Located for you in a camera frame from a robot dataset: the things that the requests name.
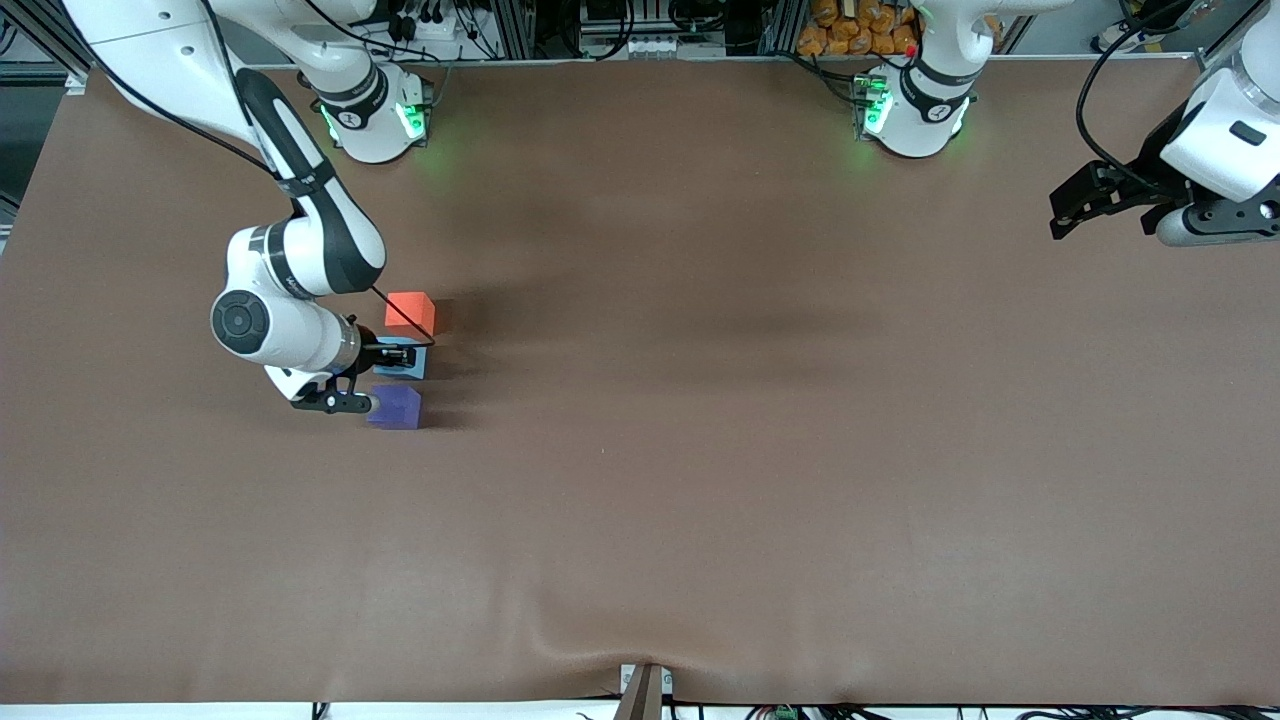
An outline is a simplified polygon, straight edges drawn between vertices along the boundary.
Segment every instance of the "table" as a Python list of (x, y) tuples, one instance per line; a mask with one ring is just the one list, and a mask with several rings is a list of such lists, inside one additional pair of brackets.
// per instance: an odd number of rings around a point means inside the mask
[[(1280, 247), (1050, 241), (1087, 67), (993, 63), (929, 160), (786, 63), (457, 70), (428, 150), (330, 152), (380, 287), (451, 316), (410, 433), (216, 346), (225, 240), (287, 204), (92, 78), (0, 260), (0, 701), (652, 660), (689, 701), (1276, 702)], [(1108, 67), (1100, 141), (1194, 76)]]

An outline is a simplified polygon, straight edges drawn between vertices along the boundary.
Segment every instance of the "orange cube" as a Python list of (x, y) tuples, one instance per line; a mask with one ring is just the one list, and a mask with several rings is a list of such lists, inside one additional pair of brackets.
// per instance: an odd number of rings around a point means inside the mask
[[(401, 309), (401, 313), (408, 315), (410, 320), (422, 325), (429, 334), (435, 334), (435, 304), (425, 292), (388, 292), (387, 297)], [(388, 329), (412, 328), (413, 323), (402, 318), (396, 307), (387, 306), (383, 324)]]

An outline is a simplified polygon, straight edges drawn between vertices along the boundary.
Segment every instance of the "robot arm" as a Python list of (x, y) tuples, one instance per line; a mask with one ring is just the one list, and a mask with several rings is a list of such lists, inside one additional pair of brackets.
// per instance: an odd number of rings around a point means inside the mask
[(385, 163), (426, 142), (429, 86), (394, 64), (374, 63), (362, 45), (328, 22), (362, 20), (376, 0), (210, 0), (210, 5), (298, 65), (320, 96), (334, 140), (356, 160)]
[(1071, 0), (911, 0), (924, 18), (920, 47), (905, 67), (883, 64), (872, 76), (884, 91), (873, 117), (860, 118), (864, 135), (906, 158), (941, 151), (960, 131), (969, 90), (982, 74), (993, 44), (986, 15), (1030, 15)]
[(315, 304), (320, 296), (370, 288), (385, 249), (279, 88), (220, 46), (200, 0), (170, 0), (163, 10), (141, 1), (65, 5), (132, 102), (151, 110), (145, 97), (257, 147), (291, 199), (291, 218), (232, 237), (227, 287), (211, 311), (218, 341), (265, 365), (294, 407), (371, 410), (367, 396), (338, 392), (337, 378), (353, 384), (375, 364), (411, 364), (415, 350), (380, 346), (367, 328)]
[(1143, 231), (1185, 247), (1280, 238), (1280, 5), (1201, 74), (1190, 97), (1116, 168), (1094, 160), (1050, 195), (1056, 240), (1155, 205)]

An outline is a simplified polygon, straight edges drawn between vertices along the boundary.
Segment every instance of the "purple cube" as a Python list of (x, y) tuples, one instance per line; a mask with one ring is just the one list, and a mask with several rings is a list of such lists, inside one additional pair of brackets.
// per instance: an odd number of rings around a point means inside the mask
[(416, 430), (422, 411), (422, 396), (406, 384), (374, 386), (378, 409), (366, 419), (370, 425), (384, 430)]

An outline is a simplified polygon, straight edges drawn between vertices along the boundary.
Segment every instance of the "cube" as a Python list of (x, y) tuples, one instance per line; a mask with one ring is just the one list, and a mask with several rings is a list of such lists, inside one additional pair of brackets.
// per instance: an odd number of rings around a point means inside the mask
[(416, 430), (422, 413), (422, 396), (404, 384), (374, 386), (378, 409), (366, 415), (370, 425), (383, 430)]
[[(378, 342), (383, 345), (413, 345), (419, 342), (416, 340), (410, 340), (407, 337), (398, 336), (378, 336)], [(429, 347), (415, 347), (413, 348), (413, 366), (412, 368), (385, 368), (383, 365), (374, 365), (374, 374), (381, 375), (384, 378), (401, 378), (406, 380), (425, 380), (426, 379), (426, 352)]]
[[(428, 333), (435, 334), (435, 304), (425, 292), (388, 292), (387, 299), (408, 315), (413, 323), (422, 325)], [(390, 304), (387, 305), (387, 318), (384, 318), (383, 324), (388, 329), (413, 329), (413, 323), (402, 318), (396, 307), (392, 307)]]

